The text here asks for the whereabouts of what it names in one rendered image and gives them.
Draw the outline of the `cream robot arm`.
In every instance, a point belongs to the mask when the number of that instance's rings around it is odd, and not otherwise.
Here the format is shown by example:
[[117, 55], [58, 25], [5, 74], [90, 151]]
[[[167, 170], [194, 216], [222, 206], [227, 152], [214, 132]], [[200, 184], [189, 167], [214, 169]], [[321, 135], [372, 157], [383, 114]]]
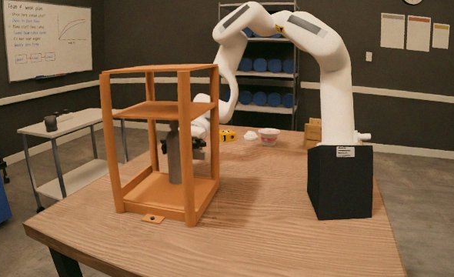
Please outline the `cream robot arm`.
[[246, 34], [240, 30], [247, 26], [262, 37], [281, 34], [291, 39], [319, 63], [322, 143], [317, 145], [360, 145], [361, 139], [371, 140], [370, 134], [354, 130], [351, 62], [341, 37], [307, 12], [282, 11], [270, 15], [257, 2], [237, 8], [212, 33], [215, 41], [222, 44], [213, 64], [218, 64], [219, 74], [231, 89], [229, 103], [219, 100], [219, 123], [231, 119], [239, 99], [235, 73], [248, 43]]

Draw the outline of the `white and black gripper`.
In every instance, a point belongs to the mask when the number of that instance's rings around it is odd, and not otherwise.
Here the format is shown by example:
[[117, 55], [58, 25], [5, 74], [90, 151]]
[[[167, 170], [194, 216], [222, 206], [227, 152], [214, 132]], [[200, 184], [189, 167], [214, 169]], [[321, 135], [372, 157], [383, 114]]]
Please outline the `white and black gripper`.
[[[192, 125], [194, 124], [194, 125]], [[191, 123], [192, 127], [192, 151], [197, 150], [201, 147], [206, 147], [206, 142], [205, 142], [205, 129], [202, 128], [200, 125], [196, 123]], [[166, 138], [160, 139], [160, 142], [162, 144], [162, 154], [165, 155], [167, 153], [166, 149]]]

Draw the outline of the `orange wooden shelving unit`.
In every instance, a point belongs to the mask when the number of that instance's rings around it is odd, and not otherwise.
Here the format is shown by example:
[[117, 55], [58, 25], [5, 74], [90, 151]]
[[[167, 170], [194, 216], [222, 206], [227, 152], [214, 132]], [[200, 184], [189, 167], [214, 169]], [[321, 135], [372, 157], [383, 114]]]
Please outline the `orange wooden shelving unit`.
[[[163, 219], [185, 222], [187, 227], [196, 226], [203, 212], [220, 186], [219, 182], [219, 67], [187, 65], [152, 65], [104, 71], [99, 75], [102, 121], [108, 170], [117, 213], [125, 211], [145, 215], [142, 221], [159, 224]], [[211, 68], [212, 67], [212, 68]], [[162, 69], [161, 69], [162, 68]], [[191, 102], [190, 71], [209, 68], [210, 102]], [[155, 101], [154, 72], [178, 71], [178, 101]], [[112, 113], [110, 74], [145, 72], [146, 102]], [[179, 106], [178, 106], [179, 103]], [[191, 121], [210, 110], [211, 178], [194, 176], [192, 165]], [[151, 165], [121, 186], [115, 147], [113, 118], [148, 119]], [[159, 171], [159, 154], [156, 119], [179, 121], [179, 140], [182, 168], [182, 184], [169, 182], [169, 174]], [[182, 192], [183, 190], [183, 192]], [[123, 201], [124, 200], [124, 201]]]

